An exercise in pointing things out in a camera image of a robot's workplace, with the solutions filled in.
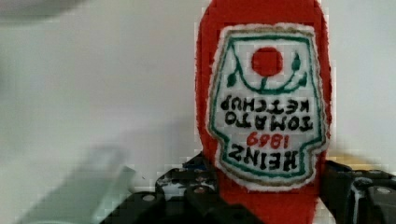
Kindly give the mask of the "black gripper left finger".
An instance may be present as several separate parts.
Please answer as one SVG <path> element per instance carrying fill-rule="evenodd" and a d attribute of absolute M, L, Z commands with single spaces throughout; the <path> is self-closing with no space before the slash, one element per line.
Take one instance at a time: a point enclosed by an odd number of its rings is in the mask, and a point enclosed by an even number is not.
<path fill-rule="evenodd" d="M 139 191 L 100 224 L 263 224 L 239 203 L 219 195 L 215 168 L 198 154 L 159 177 L 154 191 Z"/>

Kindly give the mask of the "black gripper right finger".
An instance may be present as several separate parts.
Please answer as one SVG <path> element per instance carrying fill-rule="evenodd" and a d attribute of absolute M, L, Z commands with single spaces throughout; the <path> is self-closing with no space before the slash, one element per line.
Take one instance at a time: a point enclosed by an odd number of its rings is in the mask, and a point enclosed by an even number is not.
<path fill-rule="evenodd" d="M 326 161 L 319 192 L 336 224 L 396 224 L 396 180 L 392 174 L 353 170 Z"/>

